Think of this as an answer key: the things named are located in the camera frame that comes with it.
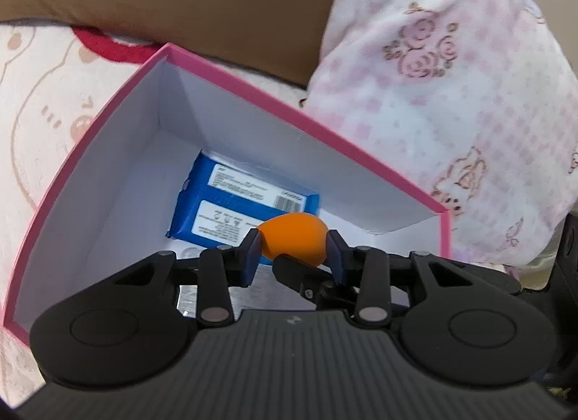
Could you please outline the orange makeup sponge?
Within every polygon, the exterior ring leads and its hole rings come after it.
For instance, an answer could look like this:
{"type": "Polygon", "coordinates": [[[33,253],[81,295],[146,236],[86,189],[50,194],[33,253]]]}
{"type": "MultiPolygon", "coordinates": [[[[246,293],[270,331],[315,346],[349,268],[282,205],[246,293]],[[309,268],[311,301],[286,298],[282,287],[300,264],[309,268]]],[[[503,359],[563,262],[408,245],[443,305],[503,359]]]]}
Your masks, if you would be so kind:
{"type": "Polygon", "coordinates": [[[313,214],[282,214],[258,226],[262,234],[262,254],[273,261],[287,254],[311,267],[326,259],[325,223],[313,214]]]}

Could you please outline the blue wipes packet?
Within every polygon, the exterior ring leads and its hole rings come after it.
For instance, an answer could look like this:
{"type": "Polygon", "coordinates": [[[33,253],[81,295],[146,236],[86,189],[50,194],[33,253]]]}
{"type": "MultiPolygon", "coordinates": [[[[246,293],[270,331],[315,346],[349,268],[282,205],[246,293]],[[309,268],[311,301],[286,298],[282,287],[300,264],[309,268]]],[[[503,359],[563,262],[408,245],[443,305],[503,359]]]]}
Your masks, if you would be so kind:
{"type": "Polygon", "coordinates": [[[237,247],[281,214],[317,214],[320,196],[279,187],[199,153],[178,193],[167,237],[203,248],[237,247]]]}

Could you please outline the pink cardboard box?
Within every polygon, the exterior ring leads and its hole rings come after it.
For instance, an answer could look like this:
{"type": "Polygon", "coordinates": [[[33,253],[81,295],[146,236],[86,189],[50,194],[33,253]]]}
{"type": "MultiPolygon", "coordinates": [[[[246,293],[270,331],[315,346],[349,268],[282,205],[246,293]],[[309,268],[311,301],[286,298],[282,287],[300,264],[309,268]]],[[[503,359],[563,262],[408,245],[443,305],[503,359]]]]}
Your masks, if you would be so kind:
{"type": "Polygon", "coordinates": [[[146,62],[39,175],[4,326],[26,341],[50,305],[158,250],[235,246],[274,215],[317,214],[353,245],[450,254],[450,214],[327,128],[173,45],[146,62]]]}

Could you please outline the pink checkered pillow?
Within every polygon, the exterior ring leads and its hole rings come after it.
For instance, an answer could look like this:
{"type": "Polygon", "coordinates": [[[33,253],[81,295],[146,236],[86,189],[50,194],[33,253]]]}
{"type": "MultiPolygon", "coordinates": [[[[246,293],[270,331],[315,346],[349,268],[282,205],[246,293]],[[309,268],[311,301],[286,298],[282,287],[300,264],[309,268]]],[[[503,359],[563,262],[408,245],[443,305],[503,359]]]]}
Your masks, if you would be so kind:
{"type": "Polygon", "coordinates": [[[577,78],[534,0],[334,0],[305,110],[446,207],[458,260],[553,266],[577,78]]]}

